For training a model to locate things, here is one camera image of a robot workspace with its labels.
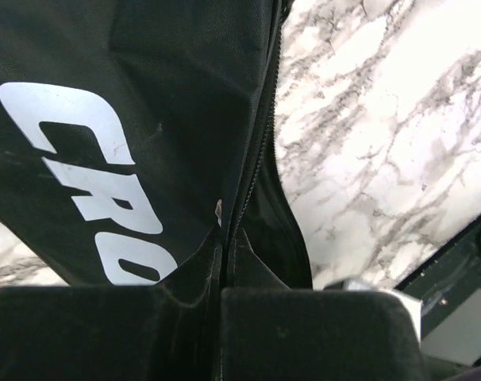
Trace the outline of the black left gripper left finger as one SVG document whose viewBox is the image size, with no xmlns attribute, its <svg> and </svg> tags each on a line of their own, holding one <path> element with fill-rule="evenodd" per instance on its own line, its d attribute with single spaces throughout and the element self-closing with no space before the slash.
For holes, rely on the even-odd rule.
<svg viewBox="0 0 481 381">
<path fill-rule="evenodd" d="M 0 288 L 0 380 L 210 380 L 218 229 L 154 286 Z"/>
</svg>

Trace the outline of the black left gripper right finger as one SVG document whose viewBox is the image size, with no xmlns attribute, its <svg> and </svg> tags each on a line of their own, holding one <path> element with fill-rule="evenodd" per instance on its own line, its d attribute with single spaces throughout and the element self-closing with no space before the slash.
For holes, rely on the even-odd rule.
<svg viewBox="0 0 481 381">
<path fill-rule="evenodd" d="M 241 233 L 221 293 L 224 380 L 424 380 L 408 310 L 380 291 L 291 290 Z"/>
</svg>

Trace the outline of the black racket bag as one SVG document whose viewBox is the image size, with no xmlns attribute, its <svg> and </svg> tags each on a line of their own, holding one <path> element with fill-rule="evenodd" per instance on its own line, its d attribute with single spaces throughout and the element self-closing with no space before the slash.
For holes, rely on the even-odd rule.
<svg viewBox="0 0 481 381">
<path fill-rule="evenodd" d="M 67 283 L 151 286 L 213 227 L 289 287 L 275 165 L 289 1 L 0 1 L 0 222 Z"/>
</svg>

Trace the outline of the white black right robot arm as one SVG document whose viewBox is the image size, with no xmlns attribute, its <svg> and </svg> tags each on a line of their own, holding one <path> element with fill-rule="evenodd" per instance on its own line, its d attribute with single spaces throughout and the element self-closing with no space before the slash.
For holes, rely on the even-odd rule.
<svg viewBox="0 0 481 381">
<path fill-rule="evenodd" d="M 375 287 L 362 279 L 342 279 L 330 283 L 323 290 L 365 291 L 377 290 L 400 299 L 416 322 L 417 303 L 421 307 L 421 348 L 426 355 L 462 365 L 481 366 L 481 288 L 454 309 L 427 336 L 424 335 L 425 306 L 421 300 L 390 288 Z"/>
</svg>

